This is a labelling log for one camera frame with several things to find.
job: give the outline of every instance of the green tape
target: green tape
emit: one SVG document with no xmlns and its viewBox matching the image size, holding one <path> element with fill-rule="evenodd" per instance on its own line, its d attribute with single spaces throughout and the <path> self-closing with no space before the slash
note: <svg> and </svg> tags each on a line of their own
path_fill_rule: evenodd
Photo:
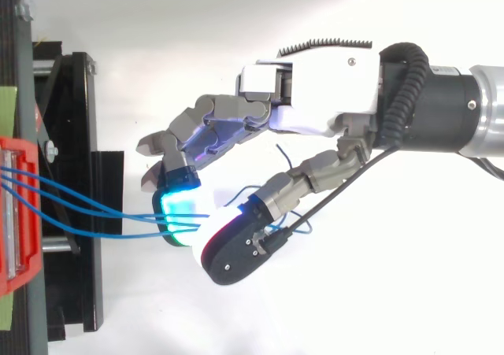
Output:
<svg viewBox="0 0 504 355">
<path fill-rule="evenodd" d="M 0 331 L 10 330 L 13 322 L 14 294 L 7 294 L 0 297 Z"/>
<path fill-rule="evenodd" d="M 17 87 L 0 86 L 0 136 L 13 137 Z"/>
<path fill-rule="evenodd" d="M 13 137 L 17 87 L 0 87 L 0 136 Z M 13 294 L 0 296 L 0 331 L 8 331 L 13 321 Z"/>
</svg>

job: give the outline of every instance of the white background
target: white background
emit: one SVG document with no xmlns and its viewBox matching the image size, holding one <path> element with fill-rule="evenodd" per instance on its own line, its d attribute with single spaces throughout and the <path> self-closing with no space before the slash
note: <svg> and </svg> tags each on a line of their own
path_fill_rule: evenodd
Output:
<svg viewBox="0 0 504 355">
<path fill-rule="evenodd" d="M 242 66 L 316 37 L 399 41 L 433 65 L 504 65 L 503 0 L 35 0 L 34 39 L 98 62 L 100 150 L 125 151 L 124 210 L 149 212 L 138 140 Z M 335 139 L 264 134 L 201 172 L 216 204 Z M 105 323 L 50 354 L 504 352 L 502 183 L 455 155 L 378 164 L 241 283 L 212 284 L 189 249 L 104 241 Z M 306 211 L 321 197 L 307 198 Z M 124 223 L 126 233 L 156 231 Z"/>
</svg>

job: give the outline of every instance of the red clip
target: red clip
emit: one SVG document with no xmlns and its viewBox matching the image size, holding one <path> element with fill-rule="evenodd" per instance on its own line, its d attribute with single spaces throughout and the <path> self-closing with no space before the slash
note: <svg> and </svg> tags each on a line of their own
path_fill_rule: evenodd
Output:
<svg viewBox="0 0 504 355">
<path fill-rule="evenodd" d="M 0 153 L 9 150 L 16 154 L 13 168 L 25 172 L 39 174 L 39 151 L 36 144 L 22 139 L 8 139 L 0 137 Z M 37 179 L 13 174 L 13 179 L 32 187 L 39 188 Z M 23 187 L 13 186 L 23 199 L 40 209 L 40 199 L 37 193 Z M 0 208 L 4 210 L 4 201 L 0 194 Z M 0 215 L 0 296 L 9 294 L 29 282 L 42 269 L 42 231 L 41 220 L 34 212 L 21 202 L 17 203 L 17 240 L 16 240 L 16 275 L 9 279 L 7 261 L 7 243 L 4 236 L 4 217 Z"/>
</svg>

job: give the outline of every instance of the metal rod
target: metal rod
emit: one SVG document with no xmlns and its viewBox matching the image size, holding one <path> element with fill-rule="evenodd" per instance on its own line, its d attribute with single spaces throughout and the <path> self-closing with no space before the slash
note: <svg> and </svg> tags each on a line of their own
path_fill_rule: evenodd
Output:
<svg viewBox="0 0 504 355">
<path fill-rule="evenodd" d="M 45 237 L 42 239 L 42 250 L 44 253 L 63 253 L 72 251 L 72 248 L 66 237 Z"/>
<path fill-rule="evenodd" d="M 33 75 L 37 77 L 48 76 L 53 65 L 54 60 L 35 60 L 33 61 Z"/>
</svg>

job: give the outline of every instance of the coiled cable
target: coiled cable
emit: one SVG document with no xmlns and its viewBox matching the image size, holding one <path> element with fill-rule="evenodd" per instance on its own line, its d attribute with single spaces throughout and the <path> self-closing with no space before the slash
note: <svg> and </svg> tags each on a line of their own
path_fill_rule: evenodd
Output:
<svg viewBox="0 0 504 355">
<path fill-rule="evenodd" d="M 427 79 L 429 64 L 425 52 L 413 43 L 397 43 L 380 52 L 381 62 L 405 62 L 406 77 L 388 106 L 382 123 L 381 136 L 388 146 L 402 145 L 402 138 L 413 114 L 415 103 Z"/>
</svg>

